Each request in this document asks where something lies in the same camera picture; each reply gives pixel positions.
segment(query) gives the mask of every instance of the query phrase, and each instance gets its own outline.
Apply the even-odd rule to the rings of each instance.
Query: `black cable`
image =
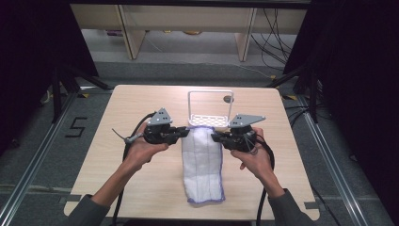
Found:
[[[152,116],[154,116],[156,114],[156,112],[148,114],[147,116],[145,116],[136,126],[135,130],[133,131],[133,133],[130,135],[130,137],[134,136],[138,129],[140,128],[141,124],[148,118],[151,118]],[[127,154],[129,153],[129,149],[132,146],[132,143],[126,143],[125,145],[125,149],[123,151],[123,158],[122,161],[125,160]],[[114,211],[114,216],[112,217],[112,226],[117,226],[120,222],[117,222],[118,219],[118,212],[120,211],[120,205],[122,203],[122,198],[123,198],[123,191],[124,189],[120,192],[120,194],[118,195],[118,201],[117,201],[117,206],[115,207],[115,211]]]
[[[269,147],[269,145],[267,145],[266,141],[264,140],[263,137],[257,135],[258,137],[260,137],[262,140],[258,140],[256,139],[256,142],[260,143],[262,145],[262,147],[264,147],[264,149],[267,151],[267,153],[269,154],[270,157],[270,164],[272,167],[272,170],[274,170],[275,167],[275,157],[273,154],[272,149]],[[259,207],[258,207],[258,213],[256,215],[256,226],[261,226],[261,215],[262,215],[262,210],[263,210],[263,204],[264,204],[264,199],[266,198],[266,189],[263,188],[262,191],[262,196],[261,199],[259,201]]]
[[[317,104],[316,105],[317,107],[321,107],[321,108],[323,108],[323,107],[327,107],[327,106],[325,106],[323,103],[319,103],[319,104]],[[286,106],[286,107],[284,107],[284,109],[294,109],[294,108],[305,108],[305,107],[309,107],[309,106],[304,106],[304,105],[297,105],[297,106]]]
[[[288,59],[287,53],[288,53],[288,54],[290,54],[290,53],[284,50],[282,44],[285,45],[285,46],[286,46],[288,49],[290,49],[290,50],[291,50],[291,48],[290,48],[287,44],[285,44],[285,42],[284,42],[284,41],[281,39],[281,37],[279,36],[279,23],[278,23],[278,15],[279,15],[279,14],[278,14],[278,10],[275,8],[275,21],[274,21],[273,25],[270,23],[269,17],[267,16],[267,13],[266,13],[266,10],[265,10],[265,9],[263,9],[263,13],[264,13],[264,16],[265,16],[265,18],[266,18],[266,20],[267,20],[267,23],[268,23],[269,26],[270,26],[270,35],[273,34],[274,37],[275,37],[275,39],[276,39],[276,41],[277,41],[278,44],[279,44],[279,48],[278,48],[278,47],[275,47],[275,48],[281,50],[282,55],[284,56],[285,60],[287,60],[287,59]]]
[[[305,112],[307,112],[307,111],[309,111],[309,107],[306,108],[306,109],[301,110],[300,112],[298,112],[299,114],[297,114],[297,115],[294,117],[294,119],[290,122],[291,128],[294,127],[294,124],[295,124],[296,120],[297,120],[301,115],[303,115]]]
[[[252,37],[252,39],[255,41],[255,43],[258,45],[258,47],[265,53],[267,53],[268,55],[270,55],[271,57],[273,57],[274,59],[278,60],[280,63],[285,64],[286,61],[284,59],[281,59],[280,57],[278,57],[277,55],[273,54],[272,52],[270,52],[269,50],[264,48],[264,45],[260,45],[258,43],[258,41],[255,39],[255,37],[253,37],[253,35],[250,35]]]
[[[335,217],[334,213],[332,213],[332,211],[329,209],[328,205],[326,204],[325,200],[322,198],[322,196],[319,194],[319,192],[316,190],[316,188],[314,188],[314,186],[311,184],[311,189],[314,191],[314,193],[316,193],[316,195],[319,197],[320,201],[323,203],[323,205],[325,206],[325,208],[328,210],[328,212],[331,214],[331,216],[334,218],[335,223],[337,223],[338,226],[341,226],[340,221],[337,219],[337,217]]]
[[[300,111],[296,111],[297,114],[295,116],[295,118],[290,122],[291,124],[291,128],[294,127],[294,123],[295,121],[301,116],[303,115],[303,113],[305,113],[306,111],[309,110],[309,107],[307,106],[306,109],[302,109]],[[316,193],[316,195],[319,197],[320,201],[323,203],[323,205],[326,207],[326,209],[328,210],[328,212],[331,214],[331,216],[334,218],[335,222],[337,223],[338,226],[341,226],[341,223],[339,222],[339,220],[335,217],[334,213],[329,209],[328,205],[326,204],[326,202],[324,201],[324,199],[322,198],[322,196],[319,194],[319,192],[313,187],[313,185],[311,184],[311,189],[314,191],[314,193]]]
[[[264,53],[264,51],[262,51],[262,53],[261,53],[261,58],[262,58],[263,64],[264,64],[266,67],[271,68],[271,69],[274,69],[274,70],[278,70],[278,71],[284,71],[283,69],[278,69],[278,68],[275,68],[275,67],[272,67],[272,66],[268,65],[268,64],[266,63],[266,61],[264,61],[263,53]]]
[[[270,30],[274,30],[275,24],[276,24],[276,21],[273,23],[273,26],[270,27]],[[261,36],[262,36],[262,39],[264,40],[264,42],[266,42],[268,45],[270,45],[270,47],[272,47],[272,48],[274,48],[274,49],[277,49],[277,50],[280,50],[279,47],[276,47],[276,46],[272,45],[272,44],[269,42],[270,37],[272,36],[272,32],[269,33],[269,36],[267,36],[267,39],[264,38],[264,36],[263,36],[262,33],[261,33]]]
[[[277,20],[278,14],[279,14],[279,9],[278,9],[278,8],[275,8],[275,21],[276,21],[277,36],[279,37],[279,41],[280,41],[283,45],[285,45],[285,47],[287,47],[288,49],[292,50],[292,48],[291,48],[290,46],[288,46],[288,45],[281,39],[281,37],[279,36],[279,22],[278,22],[278,20]]]

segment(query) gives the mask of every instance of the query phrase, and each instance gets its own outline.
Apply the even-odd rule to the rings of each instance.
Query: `folded cloth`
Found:
[[[182,138],[184,188],[190,203],[223,202],[222,146],[212,140],[214,127],[188,127]]]

